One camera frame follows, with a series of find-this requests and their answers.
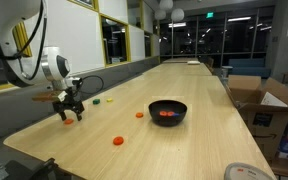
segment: light fixture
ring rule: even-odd
[[[174,22],[182,21],[184,19],[184,11],[183,9],[174,9],[172,11],[171,18]]]
[[[229,19],[228,22],[232,22],[232,21],[245,21],[245,20],[249,20],[249,19],[251,19],[251,17],[233,18],[233,19]]]
[[[271,29],[272,26],[266,27],[266,28],[261,28],[261,31],[267,30],[267,29]]]
[[[183,26],[186,26],[186,22],[173,24],[173,27],[183,27]]]
[[[167,11],[173,8],[173,1],[172,0],[161,0],[160,2],[160,9]]]
[[[156,20],[162,20],[162,19],[165,19],[166,12],[164,10],[159,9],[159,10],[155,11],[154,16],[155,16]]]

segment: cable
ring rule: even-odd
[[[46,35],[46,25],[47,25],[47,18],[44,18],[42,41],[40,44],[40,52],[38,53],[38,59],[37,59],[35,71],[34,71],[32,77],[28,78],[28,80],[32,80],[35,78],[37,71],[40,67],[40,63],[41,63],[41,59],[42,59],[42,52],[43,52],[43,47],[44,47],[44,41],[45,41],[45,35]]]
[[[101,82],[102,82],[101,88],[100,88],[98,91],[93,92],[93,93],[81,91],[81,88],[82,88],[83,85],[84,85],[84,80],[85,80],[85,79],[88,79],[88,78],[92,78],[92,77],[95,77],[95,78],[98,78],[98,79],[101,80]],[[78,89],[76,90],[76,92],[74,93],[74,96],[77,96],[77,94],[78,94],[79,92],[80,92],[80,93],[84,93],[84,94],[95,94],[95,93],[100,92],[100,91],[103,90],[103,88],[104,88],[104,80],[103,80],[100,76],[96,76],[96,75],[86,76],[86,77],[84,77],[84,78],[82,79],[82,81],[83,81],[82,86],[80,86],[80,88],[78,88]]]
[[[18,53],[16,53],[14,56],[16,56],[16,57],[17,56],[22,56],[22,53],[31,44],[32,40],[34,39],[34,37],[35,37],[35,35],[37,33],[38,28],[40,27],[41,20],[42,20],[42,17],[43,17],[43,11],[44,11],[44,5],[43,5],[43,1],[41,1],[40,12],[39,12],[38,19],[37,19],[36,25],[34,27],[34,30],[33,30],[32,34],[31,34],[30,38],[28,39],[28,41],[23,46],[23,48]]]

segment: table surface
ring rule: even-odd
[[[101,103],[93,105],[95,98]],[[148,105],[161,99],[187,105],[178,126],[152,122]],[[61,169],[85,179],[223,179],[233,162],[274,177],[216,76],[187,74],[162,64],[83,104],[82,121],[64,125],[54,115],[4,144],[43,161],[53,157]],[[136,118],[137,112],[144,117]],[[67,116],[75,118],[70,111]],[[113,145],[116,136],[123,136],[124,144]]]
[[[198,61],[198,58],[173,58],[163,61],[163,63],[187,63],[188,61]]]
[[[144,75],[170,76],[170,75],[197,75],[212,76],[205,64],[165,63],[143,73]]]

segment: couch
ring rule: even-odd
[[[264,58],[230,59],[229,66],[233,67],[230,74],[234,75],[261,76],[262,78],[268,78],[271,75],[271,69],[265,67]]]

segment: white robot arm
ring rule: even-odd
[[[39,13],[34,31],[23,49],[18,50],[12,30],[20,22]],[[75,101],[72,87],[81,86],[81,78],[68,77],[70,69],[67,59],[62,57],[58,47],[44,47],[47,10],[45,0],[0,0],[0,58],[3,61],[7,80],[19,87],[50,81],[52,92],[48,95],[61,95],[52,99],[53,107],[62,120],[66,119],[64,110],[74,111],[79,120],[84,110],[81,101]],[[25,58],[23,51],[32,42],[43,21],[43,32],[37,57]]]

